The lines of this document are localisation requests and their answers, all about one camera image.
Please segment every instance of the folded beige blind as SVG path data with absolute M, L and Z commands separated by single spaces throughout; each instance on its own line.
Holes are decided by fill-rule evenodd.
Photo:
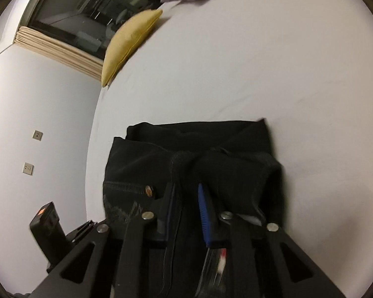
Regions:
M 101 81 L 103 61 L 67 43 L 28 27 L 18 29 L 14 43 Z

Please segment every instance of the window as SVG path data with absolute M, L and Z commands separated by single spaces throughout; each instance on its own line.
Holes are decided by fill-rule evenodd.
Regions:
M 104 59 L 115 32 L 152 0 L 40 0 L 28 27 Z

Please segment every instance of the electrical outlet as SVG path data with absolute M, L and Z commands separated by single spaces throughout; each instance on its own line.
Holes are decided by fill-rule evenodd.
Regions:
M 34 170 L 34 165 L 33 164 L 28 164 L 26 162 L 24 163 L 23 173 L 32 176 L 32 171 L 33 170 Z
M 43 135 L 42 132 L 35 130 L 34 135 L 32 136 L 32 138 L 35 139 L 35 140 L 39 140 L 40 141 L 40 140 L 42 140 L 42 135 Z

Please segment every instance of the mattress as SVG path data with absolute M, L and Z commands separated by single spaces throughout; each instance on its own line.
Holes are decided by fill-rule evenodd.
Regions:
M 87 218 L 114 136 L 139 122 L 267 118 L 286 230 L 348 298 L 373 281 L 373 15 L 362 0 L 170 2 L 93 121 Z

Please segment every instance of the triangular cutout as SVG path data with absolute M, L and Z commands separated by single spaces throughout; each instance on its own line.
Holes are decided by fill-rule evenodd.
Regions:
M 61 273 L 61 278 L 74 283 L 82 283 L 94 250 L 94 243 L 89 243 L 83 251 Z
M 280 244 L 284 260 L 293 283 L 312 278 L 313 274 L 297 255 L 284 243 Z

